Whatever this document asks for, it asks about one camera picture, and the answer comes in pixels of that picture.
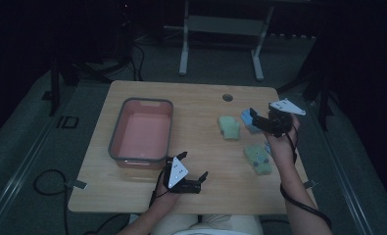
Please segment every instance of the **pink container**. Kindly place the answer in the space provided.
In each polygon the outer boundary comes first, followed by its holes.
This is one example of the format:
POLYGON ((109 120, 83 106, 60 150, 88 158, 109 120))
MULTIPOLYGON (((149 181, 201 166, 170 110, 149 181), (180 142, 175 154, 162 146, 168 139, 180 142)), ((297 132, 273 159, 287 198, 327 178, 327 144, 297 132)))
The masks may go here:
POLYGON ((172 102, 129 98, 123 102, 110 143, 120 167, 162 168, 169 152, 172 102))

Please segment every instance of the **white pants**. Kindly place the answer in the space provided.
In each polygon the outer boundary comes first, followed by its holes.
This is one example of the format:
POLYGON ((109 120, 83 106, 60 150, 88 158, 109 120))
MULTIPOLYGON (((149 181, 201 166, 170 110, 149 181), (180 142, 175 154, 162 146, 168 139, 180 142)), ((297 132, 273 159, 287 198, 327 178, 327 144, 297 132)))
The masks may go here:
POLYGON ((197 214, 168 214, 153 229, 151 235, 170 235, 190 229, 222 229, 243 232, 250 235, 263 235, 263 228, 256 215, 203 215, 202 222, 197 214))

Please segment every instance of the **table top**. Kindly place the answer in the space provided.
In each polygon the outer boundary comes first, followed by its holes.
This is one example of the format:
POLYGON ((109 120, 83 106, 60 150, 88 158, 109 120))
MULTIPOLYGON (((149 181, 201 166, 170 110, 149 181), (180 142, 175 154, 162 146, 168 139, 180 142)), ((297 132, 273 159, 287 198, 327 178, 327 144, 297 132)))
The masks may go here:
MULTIPOLYGON (((71 211, 140 213, 148 209, 160 170, 118 167, 108 153, 122 103, 131 97, 172 101, 169 155, 188 152, 182 160, 189 170, 187 179, 196 180, 209 172, 200 194, 183 194, 172 212, 286 213, 273 160, 269 161, 271 174, 257 175, 244 155, 245 147, 264 144, 266 139, 261 133, 250 133, 240 118, 249 108, 266 114, 268 103, 278 100, 274 89, 139 81, 112 83, 77 178, 87 187, 73 189, 71 211), (224 94, 233 100, 224 101, 224 94), (222 138, 218 127, 221 116, 232 116, 240 122, 239 140, 222 138)), ((296 168, 306 181, 300 158, 296 168)))

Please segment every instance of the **person's right hand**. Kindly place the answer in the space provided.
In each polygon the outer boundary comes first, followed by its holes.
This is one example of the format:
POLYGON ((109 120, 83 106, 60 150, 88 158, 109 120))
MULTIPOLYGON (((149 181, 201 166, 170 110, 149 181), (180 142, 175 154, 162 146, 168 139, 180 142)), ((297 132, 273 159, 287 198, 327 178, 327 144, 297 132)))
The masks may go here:
POLYGON ((174 194, 169 192, 169 189, 163 184, 163 176, 157 188, 156 197, 152 207, 159 210, 160 213, 167 214, 174 207, 175 203, 180 198, 181 194, 174 194))
MULTIPOLYGON (((293 118, 293 125, 295 128, 291 128, 288 135, 293 141, 294 147, 297 147, 297 130, 300 127, 300 123, 295 115, 291 115, 291 117, 293 118)), ((264 132, 264 135, 269 143, 272 158, 278 169, 294 166, 294 150, 292 149, 292 145, 287 136, 283 135, 276 138, 267 132, 264 132)))

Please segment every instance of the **floor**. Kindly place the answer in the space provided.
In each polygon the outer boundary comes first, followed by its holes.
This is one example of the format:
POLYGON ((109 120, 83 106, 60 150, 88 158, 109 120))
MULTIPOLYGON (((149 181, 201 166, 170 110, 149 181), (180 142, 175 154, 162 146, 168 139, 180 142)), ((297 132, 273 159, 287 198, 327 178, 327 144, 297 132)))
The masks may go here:
MULTIPOLYGON (((106 74, 110 79, 132 80, 134 69, 145 82, 182 82, 266 86, 278 88, 295 78, 314 39, 270 36, 262 51, 266 80, 254 79, 249 38, 234 38, 225 45, 211 35, 195 34, 190 48, 187 75, 178 75, 181 55, 180 31, 166 30, 164 43, 140 34, 132 52, 135 68, 129 64, 106 74)), ((329 106, 328 131, 317 122, 316 100, 305 101, 303 83, 280 95, 304 110, 299 133, 299 152, 314 188, 318 206, 333 221, 335 234, 387 234, 387 195, 362 142, 336 103, 329 106)), ((64 196, 40 195, 33 182, 45 170, 60 170, 67 179, 77 177, 93 128, 108 93, 108 84, 81 75, 77 87, 62 85, 62 105, 48 117, 50 102, 42 101, 50 89, 50 72, 31 87, 18 108, 0 130, 0 234, 62 234, 64 196), (76 129, 58 127, 61 117, 79 117, 76 129)), ((64 189, 59 174, 48 173, 38 186, 48 192, 64 189)), ((74 213, 68 211, 71 234, 97 230, 114 214, 74 213)), ((286 219, 284 214, 269 214, 263 219, 286 219)), ((126 225, 128 214, 120 214, 106 224, 100 234, 113 234, 126 225)), ((265 234, 291 234, 283 223, 264 223, 265 234)))

